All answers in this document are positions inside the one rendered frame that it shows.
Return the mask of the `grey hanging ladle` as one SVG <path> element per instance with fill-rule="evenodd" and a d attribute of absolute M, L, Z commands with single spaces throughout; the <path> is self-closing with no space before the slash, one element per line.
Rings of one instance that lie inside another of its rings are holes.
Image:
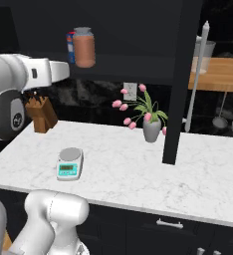
<path fill-rule="evenodd" d="M 226 97 L 227 97 L 227 93 L 224 93 L 224 97 L 223 97 L 222 104 L 220 107 L 219 115 L 212 120 L 212 123 L 216 128 L 224 129 L 228 125 L 227 120 L 222 117 L 222 111 L 223 111 Z"/>

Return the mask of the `wooden knife block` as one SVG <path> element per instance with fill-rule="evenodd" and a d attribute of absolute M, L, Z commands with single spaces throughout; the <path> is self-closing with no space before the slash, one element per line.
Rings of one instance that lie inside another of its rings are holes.
<path fill-rule="evenodd" d="M 58 117 L 48 97 L 39 96 L 36 92 L 26 93 L 28 98 L 25 108 L 34 124 L 34 132 L 46 133 L 58 122 Z"/>

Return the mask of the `wooden shelf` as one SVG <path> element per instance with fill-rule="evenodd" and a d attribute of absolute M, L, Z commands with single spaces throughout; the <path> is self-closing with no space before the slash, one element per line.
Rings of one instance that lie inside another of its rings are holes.
<path fill-rule="evenodd" d="M 197 89 L 233 93 L 233 58 L 212 58 L 208 71 L 199 76 Z"/>

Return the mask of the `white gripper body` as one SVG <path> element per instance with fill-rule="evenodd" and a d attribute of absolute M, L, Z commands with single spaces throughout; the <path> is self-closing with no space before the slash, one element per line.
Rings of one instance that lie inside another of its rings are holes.
<path fill-rule="evenodd" d="M 70 67 L 66 62 L 50 61 L 51 82 L 57 83 L 70 76 Z"/>

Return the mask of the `brown honey bottle grey lid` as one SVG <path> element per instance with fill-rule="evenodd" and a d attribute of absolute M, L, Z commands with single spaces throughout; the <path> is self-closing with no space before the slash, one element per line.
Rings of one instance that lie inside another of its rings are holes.
<path fill-rule="evenodd" d="M 89 27 L 74 29 L 75 62 L 80 68 L 91 68 L 96 63 L 95 38 Z"/>

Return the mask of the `blue and red box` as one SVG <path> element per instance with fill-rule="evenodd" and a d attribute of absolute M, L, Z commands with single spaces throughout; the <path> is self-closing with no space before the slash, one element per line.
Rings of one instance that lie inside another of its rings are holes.
<path fill-rule="evenodd" d="M 72 64 L 75 64 L 74 35 L 75 35 L 74 31 L 69 32 L 66 35 L 69 61 Z"/>

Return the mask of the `grey vase with pink tulips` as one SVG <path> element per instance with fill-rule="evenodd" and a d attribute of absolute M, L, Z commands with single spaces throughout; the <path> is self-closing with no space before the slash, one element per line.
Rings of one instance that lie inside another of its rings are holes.
<path fill-rule="evenodd" d="M 139 84 L 138 89 L 143 94 L 143 97 L 136 97 L 136 101 L 115 100 L 112 103 L 112 107 L 119 109 L 121 112 L 133 107 L 133 110 L 138 112 L 138 115 L 132 118 L 125 118 L 123 124 L 129 129 L 135 129 L 137 122 L 142 120 L 144 139 L 147 142 L 156 142 L 160 132 L 166 134 L 168 115 L 158 108 L 158 102 L 151 100 L 145 84 Z"/>

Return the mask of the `black cabinet door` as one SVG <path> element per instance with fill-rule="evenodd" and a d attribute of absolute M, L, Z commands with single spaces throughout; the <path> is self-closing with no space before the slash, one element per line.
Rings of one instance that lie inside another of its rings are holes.
<path fill-rule="evenodd" d="M 175 165 L 203 0 L 183 0 L 162 162 Z"/>

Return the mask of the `white wall outlet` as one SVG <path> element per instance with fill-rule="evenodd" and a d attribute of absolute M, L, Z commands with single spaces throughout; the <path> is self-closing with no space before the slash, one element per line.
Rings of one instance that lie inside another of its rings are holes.
<path fill-rule="evenodd" d="M 125 101 L 135 101 L 137 94 L 137 83 L 124 83 L 123 87 L 127 90 L 127 93 L 123 95 Z"/>

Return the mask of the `clear glass container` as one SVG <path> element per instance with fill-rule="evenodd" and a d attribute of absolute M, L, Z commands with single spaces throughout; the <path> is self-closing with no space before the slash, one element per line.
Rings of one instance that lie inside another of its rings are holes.
<path fill-rule="evenodd" d="M 196 43 L 195 43 L 193 61 L 192 61 L 192 66 L 191 66 L 191 72 L 192 73 L 196 72 L 196 67 L 197 67 L 198 57 L 199 57 L 199 52 L 200 52 L 200 46 L 201 46 L 201 41 L 197 40 Z M 201 68 L 200 68 L 200 73 L 201 74 L 205 74 L 207 72 L 208 66 L 209 66 L 209 63 L 210 63 L 210 59 L 212 57 L 215 46 L 216 46 L 216 43 L 213 42 L 213 41 L 207 41 L 206 42 L 206 47 L 205 47 L 205 50 L 204 50 L 202 63 L 201 63 Z"/>

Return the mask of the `black drawer front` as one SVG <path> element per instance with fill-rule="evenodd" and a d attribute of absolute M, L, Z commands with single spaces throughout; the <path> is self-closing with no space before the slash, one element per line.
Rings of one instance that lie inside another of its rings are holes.
<path fill-rule="evenodd" d="M 200 222 L 157 215 L 144 212 L 128 211 L 126 228 L 138 243 L 150 244 L 156 248 L 187 251 L 196 244 L 203 226 Z M 156 220 L 183 224 L 183 229 L 158 226 Z"/>

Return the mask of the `white digital scale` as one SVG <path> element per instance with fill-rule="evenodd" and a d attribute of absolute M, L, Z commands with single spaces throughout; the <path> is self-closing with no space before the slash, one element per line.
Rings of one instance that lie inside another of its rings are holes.
<path fill-rule="evenodd" d="M 61 181 L 78 180 L 83 170 L 83 162 L 84 153 L 80 148 L 64 148 L 57 159 L 57 179 Z"/>

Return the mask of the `black wall cabinet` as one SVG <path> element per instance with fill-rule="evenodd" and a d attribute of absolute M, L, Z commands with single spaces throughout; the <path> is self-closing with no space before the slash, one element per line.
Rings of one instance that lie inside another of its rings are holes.
<path fill-rule="evenodd" d="M 96 65 L 75 77 L 170 85 L 182 0 L 0 0 L 6 50 L 68 59 L 66 34 L 89 27 Z"/>

